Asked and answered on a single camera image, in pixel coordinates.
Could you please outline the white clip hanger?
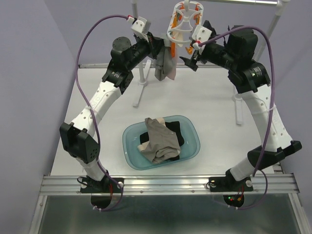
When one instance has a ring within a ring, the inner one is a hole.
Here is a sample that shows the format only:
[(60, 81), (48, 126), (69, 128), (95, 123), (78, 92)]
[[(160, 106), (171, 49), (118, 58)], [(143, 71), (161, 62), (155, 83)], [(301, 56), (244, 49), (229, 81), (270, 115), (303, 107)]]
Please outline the white clip hanger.
[(193, 52), (189, 34), (202, 23), (204, 7), (197, 1), (183, 0), (174, 6), (171, 20), (166, 32), (170, 41), (171, 56), (176, 56), (176, 47), (185, 46), (188, 54)]

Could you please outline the pink underwear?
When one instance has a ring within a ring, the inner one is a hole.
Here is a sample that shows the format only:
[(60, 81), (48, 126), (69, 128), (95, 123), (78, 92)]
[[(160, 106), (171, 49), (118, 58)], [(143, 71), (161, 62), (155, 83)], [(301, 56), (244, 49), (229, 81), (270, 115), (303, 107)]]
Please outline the pink underwear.
[(176, 43), (171, 41), (170, 44), (170, 51), (169, 51), (169, 68), (168, 68), (168, 74), (167, 77), (170, 80), (175, 80), (176, 78), (176, 67), (178, 64), (179, 56), (178, 56), (178, 49), (176, 47)]

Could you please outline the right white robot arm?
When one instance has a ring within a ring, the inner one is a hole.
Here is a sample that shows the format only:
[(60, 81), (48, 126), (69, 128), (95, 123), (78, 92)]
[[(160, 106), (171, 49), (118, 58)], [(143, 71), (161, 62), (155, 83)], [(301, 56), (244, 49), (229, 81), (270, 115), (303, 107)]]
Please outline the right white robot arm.
[(247, 157), (226, 172), (230, 182), (242, 181), (257, 170), (270, 167), (302, 149), (300, 141), (287, 132), (274, 101), (274, 74), (253, 59), (258, 37), (254, 28), (234, 26), (228, 31), (223, 45), (209, 21), (197, 25), (191, 32), (192, 57), (182, 58), (193, 71), (198, 62), (210, 62), (228, 70), (228, 79), (245, 101), (257, 127), (261, 146), (248, 152)]

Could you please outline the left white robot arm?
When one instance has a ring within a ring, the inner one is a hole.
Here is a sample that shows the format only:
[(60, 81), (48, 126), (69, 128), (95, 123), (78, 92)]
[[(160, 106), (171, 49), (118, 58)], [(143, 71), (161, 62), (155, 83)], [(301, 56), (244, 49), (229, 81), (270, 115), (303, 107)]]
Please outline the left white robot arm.
[(94, 181), (102, 181), (108, 173), (99, 163), (100, 140), (93, 138), (98, 133), (98, 124), (130, 85), (132, 70), (146, 57), (156, 59), (164, 47), (164, 40), (150, 32), (145, 39), (138, 36), (135, 39), (135, 44), (127, 37), (113, 41), (110, 63), (95, 94), (76, 118), (69, 124), (62, 123), (59, 129), (64, 150)]

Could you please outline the dark grey underwear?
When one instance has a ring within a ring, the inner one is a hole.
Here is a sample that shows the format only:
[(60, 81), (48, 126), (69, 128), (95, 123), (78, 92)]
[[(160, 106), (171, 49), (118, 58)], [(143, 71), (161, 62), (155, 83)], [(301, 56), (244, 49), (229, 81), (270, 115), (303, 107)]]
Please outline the dark grey underwear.
[(155, 77), (163, 81), (167, 77), (169, 68), (170, 47), (163, 47), (155, 60)]

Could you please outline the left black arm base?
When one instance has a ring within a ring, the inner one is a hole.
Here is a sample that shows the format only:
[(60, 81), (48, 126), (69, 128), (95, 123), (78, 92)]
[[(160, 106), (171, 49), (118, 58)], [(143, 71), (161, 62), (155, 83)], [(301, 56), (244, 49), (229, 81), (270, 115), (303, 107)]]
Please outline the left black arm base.
[(114, 177), (114, 183), (108, 177), (102, 181), (95, 181), (88, 176), (79, 176), (77, 182), (80, 184), (80, 193), (90, 194), (90, 202), (94, 210), (100, 212), (114, 209), (121, 201), (124, 178)]

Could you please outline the aluminium mounting rail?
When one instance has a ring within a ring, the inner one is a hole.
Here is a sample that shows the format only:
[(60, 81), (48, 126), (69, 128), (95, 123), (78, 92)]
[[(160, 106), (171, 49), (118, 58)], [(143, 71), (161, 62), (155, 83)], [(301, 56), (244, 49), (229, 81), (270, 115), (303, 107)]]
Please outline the aluminium mounting rail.
[[(208, 186), (211, 175), (123, 175), (124, 196), (138, 195), (215, 195)], [(237, 194), (297, 194), (299, 188), (292, 174), (257, 174), (244, 185), (244, 189), (221, 191), (221, 195)], [(83, 189), (76, 176), (45, 176), (40, 195), (100, 195), (93, 189)]]

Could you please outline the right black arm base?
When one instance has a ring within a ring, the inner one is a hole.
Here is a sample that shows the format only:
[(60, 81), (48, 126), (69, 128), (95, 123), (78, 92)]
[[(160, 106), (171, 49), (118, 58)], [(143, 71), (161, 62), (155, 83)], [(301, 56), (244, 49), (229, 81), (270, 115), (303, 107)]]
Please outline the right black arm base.
[(225, 203), (235, 208), (240, 208), (244, 204), (245, 192), (254, 190), (250, 177), (236, 181), (229, 175), (210, 177), (206, 188), (212, 193), (225, 193), (223, 195)]

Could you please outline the white drying rack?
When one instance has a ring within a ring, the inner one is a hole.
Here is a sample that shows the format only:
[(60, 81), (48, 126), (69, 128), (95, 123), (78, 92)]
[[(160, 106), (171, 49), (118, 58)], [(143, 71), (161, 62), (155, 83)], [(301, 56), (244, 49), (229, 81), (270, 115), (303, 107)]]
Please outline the white drying rack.
[[(268, 0), (229, 0), (227, 1), (228, 3), (235, 3), (235, 4), (248, 4), (248, 5), (265, 5), (265, 6), (275, 6), (276, 7), (276, 12), (275, 16), (272, 19), (272, 22), (267, 30), (266, 36), (268, 38), (271, 37), (283, 11), (285, 10), (286, 5), (288, 4), (287, 0), (277, 0), (277, 1), (268, 1)], [(143, 62), (140, 62), (138, 64), (138, 69), (139, 69), (139, 79), (137, 82), (137, 90), (138, 94), (135, 96), (134, 102), (133, 102), (133, 107), (137, 108), (139, 106), (141, 96), (143, 93), (144, 88), (147, 86), (147, 78), (148, 78), (148, 73), (151, 68), (152, 61), (150, 59), (147, 60), (147, 62), (144, 64)]]

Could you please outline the teal plastic basin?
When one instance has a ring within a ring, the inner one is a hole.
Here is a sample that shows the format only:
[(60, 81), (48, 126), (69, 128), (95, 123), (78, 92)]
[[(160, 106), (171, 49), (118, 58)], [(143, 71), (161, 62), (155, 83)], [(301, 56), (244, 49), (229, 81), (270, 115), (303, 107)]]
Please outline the teal plastic basin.
[(139, 171), (149, 170), (182, 162), (191, 159), (198, 154), (200, 150), (200, 141), (192, 122), (187, 117), (181, 115), (165, 117), (164, 120), (165, 122), (178, 121), (180, 123), (180, 132), (184, 139), (184, 144), (181, 146), (179, 160), (153, 164), (146, 159), (137, 148), (140, 144), (140, 135), (147, 132), (145, 123), (139, 122), (127, 127), (122, 135), (123, 151), (125, 159), (130, 167)]

